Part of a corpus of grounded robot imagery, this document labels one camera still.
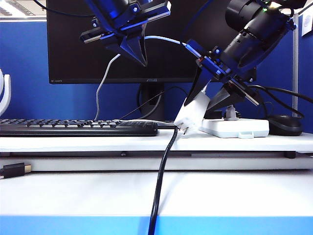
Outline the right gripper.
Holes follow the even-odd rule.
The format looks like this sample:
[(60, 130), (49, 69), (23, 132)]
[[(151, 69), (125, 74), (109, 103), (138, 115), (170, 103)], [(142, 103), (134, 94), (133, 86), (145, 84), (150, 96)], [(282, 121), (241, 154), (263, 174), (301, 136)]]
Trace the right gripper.
[(207, 111), (215, 111), (245, 99), (256, 106), (260, 105), (260, 96), (247, 85), (253, 80), (250, 71), (260, 63), (260, 40), (234, 39), (225, 50), (215, 47), (212, 51), (206, 51), (194, 40), (189, 40), (185, 47), (197, 57), (198, 65), (187, 103), (193, 101), (212, 81), (221, 82), (223, 86), (211, 98)]

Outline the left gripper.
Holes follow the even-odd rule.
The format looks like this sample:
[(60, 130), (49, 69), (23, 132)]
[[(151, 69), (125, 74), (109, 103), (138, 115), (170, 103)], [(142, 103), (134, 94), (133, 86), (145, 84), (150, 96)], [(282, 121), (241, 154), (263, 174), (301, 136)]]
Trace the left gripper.
[(86, 44), (121, 36), (128, 29), (141, 25), (139, 36), (107, 38), (105, 48), (146, 66), (146, 23), (170, 15), (171, 3), (168, 0), (87, 0), (86, 3), (94, 13), (91, 21), (94, 28), (83, 32), (80, 40)]

